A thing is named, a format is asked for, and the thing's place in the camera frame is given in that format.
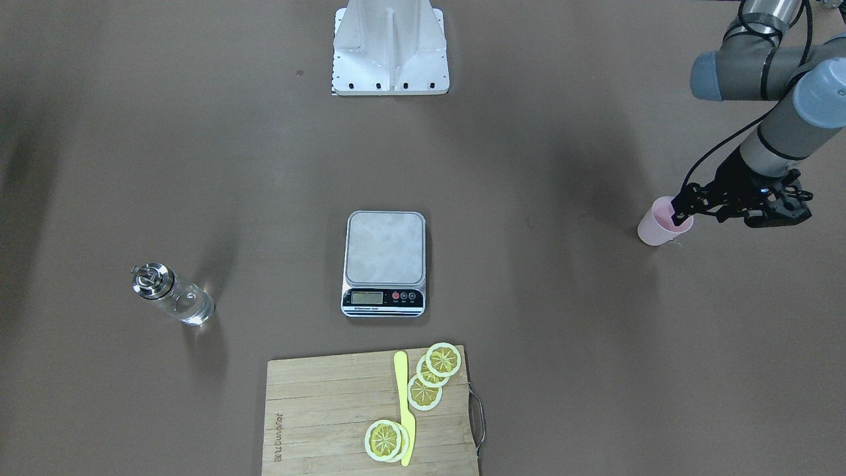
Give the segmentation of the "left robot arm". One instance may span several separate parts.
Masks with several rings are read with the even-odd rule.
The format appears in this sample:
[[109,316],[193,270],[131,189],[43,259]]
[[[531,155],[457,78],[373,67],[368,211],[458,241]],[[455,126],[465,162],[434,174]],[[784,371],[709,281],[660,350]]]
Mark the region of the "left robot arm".
[[783,39],[807,1],[744,1],[722,45],[696,58],[690,90],[703,100],[771,100],[708,184],[685,177],[671,201],[674,225],[696,214],[750,228],[810,219],[813,194],[800,183],[800,163],[845,124],[844,35],[801,48]]

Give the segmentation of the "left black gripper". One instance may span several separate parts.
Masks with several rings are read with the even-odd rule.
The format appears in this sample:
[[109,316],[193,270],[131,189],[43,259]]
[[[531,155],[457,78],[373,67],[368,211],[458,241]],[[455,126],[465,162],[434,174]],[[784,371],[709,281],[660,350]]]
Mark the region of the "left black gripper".
[[765,198],[773,181],[750,167],[741,148],[735,147],[717,168],[712,187],[691,182],[671,199],[671,221],[681,226],[696,214],[713,215],[714,208],[719,213],[765,213],[769,210]]

